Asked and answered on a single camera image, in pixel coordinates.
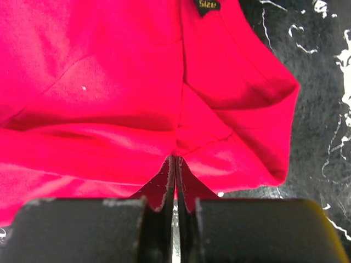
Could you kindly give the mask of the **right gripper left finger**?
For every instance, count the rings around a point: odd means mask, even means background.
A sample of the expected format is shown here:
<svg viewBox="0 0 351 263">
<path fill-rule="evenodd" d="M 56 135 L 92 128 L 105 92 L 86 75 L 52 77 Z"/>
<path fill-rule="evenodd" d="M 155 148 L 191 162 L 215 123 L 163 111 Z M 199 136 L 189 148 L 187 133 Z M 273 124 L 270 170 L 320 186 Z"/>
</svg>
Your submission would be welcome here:
<svg viewBox="0 0 351 263">
<path fill-rule="evenodd" d="M 42 198 L 16 214 L 1 262 L 171 262 L 175 158 L 129 198 Z"/>
</svg>

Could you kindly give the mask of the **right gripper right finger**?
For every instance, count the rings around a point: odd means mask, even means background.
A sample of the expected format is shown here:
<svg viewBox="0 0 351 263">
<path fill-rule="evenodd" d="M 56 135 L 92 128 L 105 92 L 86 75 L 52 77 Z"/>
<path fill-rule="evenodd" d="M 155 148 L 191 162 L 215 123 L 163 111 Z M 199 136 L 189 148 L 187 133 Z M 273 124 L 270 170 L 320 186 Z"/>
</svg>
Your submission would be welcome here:
<svg viewBox="0 0 351 263">
<path fill-rule="evenodd" d="M 175 160 L 181 262 L 349 262 L 324 211 L 307 199 L 218 197 Z"/>
</svg>

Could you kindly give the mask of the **red polo shirt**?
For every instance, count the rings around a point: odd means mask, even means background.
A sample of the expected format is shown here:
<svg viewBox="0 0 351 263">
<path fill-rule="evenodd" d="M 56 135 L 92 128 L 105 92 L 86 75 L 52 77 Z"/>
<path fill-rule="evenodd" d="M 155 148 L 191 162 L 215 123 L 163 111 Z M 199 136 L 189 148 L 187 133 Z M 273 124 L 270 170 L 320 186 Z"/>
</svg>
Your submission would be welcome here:
<svg viewBox="0 0 351 263">
<path fill-rule="evenodd" d="M 281 185 L 298 91 L 239 1 L 1 1 L 1 226 L 170 155 L 217 193 Z"/>
</svg>

